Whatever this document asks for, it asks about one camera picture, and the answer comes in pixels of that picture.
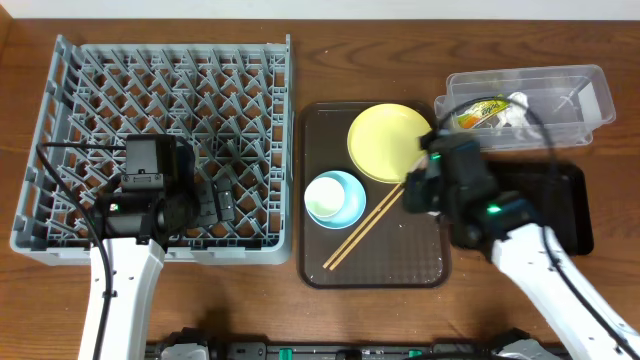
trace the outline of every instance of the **white wall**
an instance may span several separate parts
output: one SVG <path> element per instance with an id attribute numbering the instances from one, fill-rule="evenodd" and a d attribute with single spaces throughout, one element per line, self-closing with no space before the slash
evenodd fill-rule
<path id="1" fill-rule="evenodd" d="M 14 18 L 640 20 L 640 0 L 0 0 Z"/>

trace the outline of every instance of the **gray dish rack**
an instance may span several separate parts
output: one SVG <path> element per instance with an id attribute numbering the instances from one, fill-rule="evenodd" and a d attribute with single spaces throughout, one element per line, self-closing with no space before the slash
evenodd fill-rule
<path id="1" fill-rule="evenodd" d="M 280 264 L 291 254 L 293 65 L 290 37 L 265 45 L 83 45 L 58 36 L 11 232 L 48 265 L 89 263 L 86 224 L 37 160 L 40 141 L 124 145 L 128 134 L 184 137 L 196 182 L 231 180 L 233 223 L 189 229 L 167 262 Z M 123 171 L 123 151 L 51 148 L 91 206 Z"/>

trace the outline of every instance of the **green light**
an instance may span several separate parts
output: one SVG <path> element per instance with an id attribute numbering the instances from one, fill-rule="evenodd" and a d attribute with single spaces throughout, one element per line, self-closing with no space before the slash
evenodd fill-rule
<path id="1" fill-rule="evenodd" d="M 487 208 L 487 212 L 489 214 L 496 214 L 496 213 L 499 213 L 500 211 L 502 211 L 502 209 L 498 205 L 489 205 L 489 207 Z"/>

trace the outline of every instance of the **plate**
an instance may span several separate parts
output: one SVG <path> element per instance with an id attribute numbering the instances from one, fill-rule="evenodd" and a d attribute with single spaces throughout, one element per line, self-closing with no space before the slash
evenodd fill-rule
<path id="1" fill-rule="evenodd" d="M 427 120 L 409 107 L 372 106 L 351 124 L 347 135 L 349 156 L 366 176 L 383 183 L 401 183 L 425 156 L 419 138 L 429 131 Z"/>

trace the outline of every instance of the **plastic container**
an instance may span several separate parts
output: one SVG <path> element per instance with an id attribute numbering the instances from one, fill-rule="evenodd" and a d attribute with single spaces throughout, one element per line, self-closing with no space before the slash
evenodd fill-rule
<path id="1" fill-rule="evenodd" d="M 434 109 L 441 118 L 465 101 L 507 97 L 514 92 L 527 95 L 529 107 L 545 123 L 555 146 L 587 145 L 594 129 L 616 118 L 604 72 L 596 65 L 452 74 L 447 79 L 447 95 L 436 99 Z M 535 126 L 461 129 L 451 121 L 449 128 L 472 133 L 488 151 L 544 147 L 540 137 L 530 135 L 530 131 L 536 133 Z"/>
<path id="2" fill-rule="evenodd" d="M 266 45 L 83 45 L 58 36 L 10 245 L 48 265 L 89 264 L 86 224 L 36 158 L 40 141 L 123 145 L 128 134 L 182 136 L 196 182 L 229 178 L 231 224 L 189 229 L 167 262 L 279 264 L 291 254 L 293 76 L 290 38 Z M 122 152 L 51 148 L 84 206 L 122 172 Z"/>

